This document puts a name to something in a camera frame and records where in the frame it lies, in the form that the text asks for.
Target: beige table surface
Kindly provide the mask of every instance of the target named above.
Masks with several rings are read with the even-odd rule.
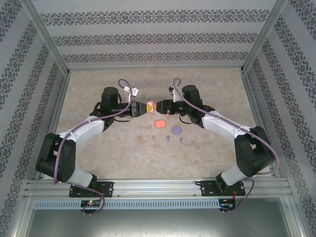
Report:
[[[167,87],[175,77],[181,78],[180,87],[195,84],[204,104],[238,123],[255,126],[238,68],[117,70],[72,72],[57,133],[85,120],[101,100],[104,87],[119,88],[119,78],[140,89],[136,101],[158,102],[172,99]],[[119,92],[125,100],[127,94]],[[165,117],[156,112],[153,119],[145,114],[131,122],[114,122],[77,149],[76,167],[98,178],[193,178],[215,177],[235,164],[234,145],[218,134],[183,124],[177,115],[166,119],[166,128],[157,129],[158,119]],[[182,127],[180,135],[172,134],[174,125]]]

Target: purple disc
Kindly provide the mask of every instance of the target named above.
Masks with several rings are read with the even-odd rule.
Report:
[[[179,135],[181,133],[182,129],[180,126],[174,126],[172,128],[172,133],[175,134],[175,135]]]

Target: pink sponge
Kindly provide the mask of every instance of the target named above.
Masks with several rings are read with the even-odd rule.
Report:
[[[167,126],[167,123],[166,123],[166,120],[157,120],[155,121],[155,127],[156,128],[162,128],[162,127],[166,127]]]

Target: metal bracket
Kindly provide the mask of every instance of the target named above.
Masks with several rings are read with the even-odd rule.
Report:
[[[113,182],[97,182],[96,191],[101,192],[105,198],[111,198],[113,194]],[[77,188],[74,186],[70,187],[69,197],[71,198],[99,198],[100,196],[96,193]]]
[[[196,185],[200,186],[202,197],[227,197],[233,196],[235,190],[236,196],[245,196],[245,187],[242,181],[239,181],[232,185],[229,189],[223,193],[216,186],[216,180],[203,180],[197,181]]]

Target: striped wall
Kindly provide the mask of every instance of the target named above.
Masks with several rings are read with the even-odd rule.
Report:
[[[316,236],[315,20],[315,0],[289,0],[248,72],[308,236]]]
[[[276,0],[35,0],[70,69],[241,66]]]
[[[0,1],[0,236],[10,230],[64,75],[18,0]]]

